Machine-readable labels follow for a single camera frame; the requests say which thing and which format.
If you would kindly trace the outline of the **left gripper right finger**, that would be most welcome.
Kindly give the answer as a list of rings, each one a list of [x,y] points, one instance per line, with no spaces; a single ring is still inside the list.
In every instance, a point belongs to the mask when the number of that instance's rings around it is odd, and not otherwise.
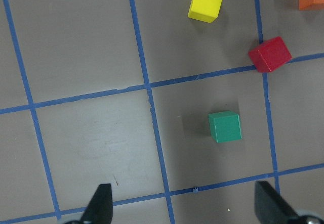
[[[267,181],[256,181],[254,211],[260,223],[298,223],[300,216]]]

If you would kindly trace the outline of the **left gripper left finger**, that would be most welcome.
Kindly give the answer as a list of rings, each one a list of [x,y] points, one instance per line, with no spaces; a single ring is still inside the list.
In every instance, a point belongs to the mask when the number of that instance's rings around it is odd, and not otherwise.
[[[81,216],[80,223],[109,224],[113,217],[111,184],[100,184]]]

